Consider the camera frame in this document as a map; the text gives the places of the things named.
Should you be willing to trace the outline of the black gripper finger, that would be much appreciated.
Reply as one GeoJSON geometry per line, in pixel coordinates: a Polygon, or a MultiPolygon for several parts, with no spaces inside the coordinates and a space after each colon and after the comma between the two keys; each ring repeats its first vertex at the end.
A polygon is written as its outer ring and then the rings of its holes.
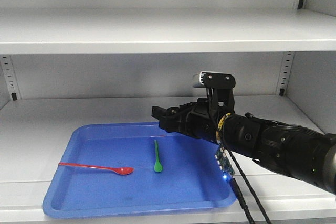
{"type": "Polygon", "coordinates": [[[171,119],[162,119],[159,121],[159,128],[166,132],[176,132],[176,121],[171,119]]]}
{"type": "Polygon", "coordinates": [[[155,119],[160,119],[164,116],[167,116],[167,109],[159,106],[153,106],[151,116],[155,119]]]}

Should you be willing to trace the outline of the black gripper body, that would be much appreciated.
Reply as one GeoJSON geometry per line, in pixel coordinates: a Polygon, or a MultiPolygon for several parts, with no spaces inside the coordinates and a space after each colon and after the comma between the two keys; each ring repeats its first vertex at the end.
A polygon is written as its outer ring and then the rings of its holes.
{"type": "Polygon", "coordinates": [[[221,143],[214,124],[216,120],[210,116],[207,98],[198,98],[195,102],[168,108],[166,119],[176,121],[178,133],[214,144],[221,143]]]}

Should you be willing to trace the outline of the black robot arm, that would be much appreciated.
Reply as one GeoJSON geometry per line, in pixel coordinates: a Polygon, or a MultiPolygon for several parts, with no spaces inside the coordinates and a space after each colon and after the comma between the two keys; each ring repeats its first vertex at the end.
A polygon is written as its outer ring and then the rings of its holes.
{"type": "Polygon", "coordinates": [[[335,134],[238,115],[232,106],[206,98],[168,109],[154,106],[152,117],[167,132],[223,144],[267,170],[335,194],[335,134]]]}

